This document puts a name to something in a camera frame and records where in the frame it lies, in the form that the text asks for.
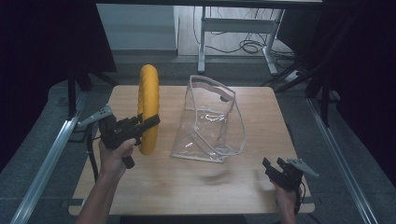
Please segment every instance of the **clear plastic bag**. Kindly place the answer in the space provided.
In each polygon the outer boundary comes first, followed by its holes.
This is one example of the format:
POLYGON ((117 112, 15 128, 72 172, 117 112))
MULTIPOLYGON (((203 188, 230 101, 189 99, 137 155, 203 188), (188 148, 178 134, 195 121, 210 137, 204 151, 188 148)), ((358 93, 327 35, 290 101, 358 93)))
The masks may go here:
POLYGON ((241 153, 246 130, 235 97, 209 77, 191 76, 171 156, 224 162, 241 153))

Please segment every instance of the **human hand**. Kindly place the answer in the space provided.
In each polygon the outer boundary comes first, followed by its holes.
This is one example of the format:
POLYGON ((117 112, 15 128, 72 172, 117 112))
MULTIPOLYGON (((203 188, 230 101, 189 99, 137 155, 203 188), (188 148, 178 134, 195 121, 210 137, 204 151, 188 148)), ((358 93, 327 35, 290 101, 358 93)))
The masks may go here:
POLYGON ((276 189, 276 203, 280 214, 281 224, 296 223, 294 207, 297 196, 293 190, 282 189, 277 183, 270 179, 276 189))
POLYGON ((131 156, 136 140, 129 139, 124 141, 118 148, 107 149, 105 144, 100 141, 101 168, 99 176, 109 178, 111 181, 119 181, 125 173, 126 167, 122 158, 131 156))

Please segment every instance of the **yellow ring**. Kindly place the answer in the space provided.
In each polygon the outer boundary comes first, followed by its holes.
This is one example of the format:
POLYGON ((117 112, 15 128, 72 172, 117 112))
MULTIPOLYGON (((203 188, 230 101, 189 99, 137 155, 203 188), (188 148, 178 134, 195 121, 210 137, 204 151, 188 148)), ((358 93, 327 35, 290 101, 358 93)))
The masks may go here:
MULTIPOLYGON (((137 114, 143 114, 143 120, 148 119, 160 112, 160 85, 157 69, 146 64, 140 70, 139 98, 137 114)), ((139 150, 143 155, 149 155, 157 142, 158 125, 143 133, 142 145, 139 150)))

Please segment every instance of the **wooden table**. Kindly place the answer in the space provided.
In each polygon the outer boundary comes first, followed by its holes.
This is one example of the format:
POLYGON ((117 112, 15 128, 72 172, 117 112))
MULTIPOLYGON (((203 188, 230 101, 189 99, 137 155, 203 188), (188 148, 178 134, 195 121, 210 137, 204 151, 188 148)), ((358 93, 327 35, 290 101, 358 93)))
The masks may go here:
MULTIPOLYGON (((160 87, 157 146, 149 156, 134 151, 135 167, 121 179, 111 215, 211 215, 275 213, 275 188, 264 173, 262 159, 277 166, 278 157, 296 158, 274 92, 265 87, 232 87, 247 129, 245 151, 224 163, 170 156, 184 105, 185 86, 160 87)), ((117 86, 109 104, 118 119, 136 115, 136 86, 117 86)), ((94 142, 99 158, 97 142, 94 142)), ((93 186, 87 160, 73 199, 86 199, 93 186)), ((306 188, 306 197, 310 197, 306 188)), ((78 215, 81 206, 70 206, 78 215)), ((313 212, 304 203, 302 213, 313 212)))

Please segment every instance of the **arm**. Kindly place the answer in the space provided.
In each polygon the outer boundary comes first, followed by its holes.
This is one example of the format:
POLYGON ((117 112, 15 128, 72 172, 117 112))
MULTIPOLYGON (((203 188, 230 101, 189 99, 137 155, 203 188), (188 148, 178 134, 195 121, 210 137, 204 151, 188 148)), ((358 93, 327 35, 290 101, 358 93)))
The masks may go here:
POLYGON ((99 142, 101 168, 98 179, 79 213, 77 223, 106 223, 114 194, 126 167, 123 157, 130 156, 134 139, 126 140, 119 148, 109 150, 99 142))
POLYGON ((287 191, 282 189, 277 183, 271 182, 276 188, 276 202, 280 215, 280 223, 295 224, 296 216, 294 214, 294 206, 297 199, 294 191, 287 191))

